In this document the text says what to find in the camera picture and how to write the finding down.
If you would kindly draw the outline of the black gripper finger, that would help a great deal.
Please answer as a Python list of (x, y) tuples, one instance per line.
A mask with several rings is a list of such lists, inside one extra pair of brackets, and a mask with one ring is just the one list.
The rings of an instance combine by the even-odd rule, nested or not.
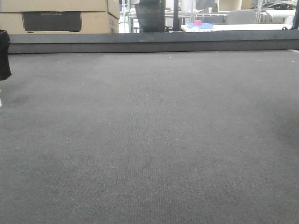
[(10, 39), (7, 31), (0, 31), (0, 80), (7, 80), (11, 75), (8, 60), (8, 49), (10, 45)]

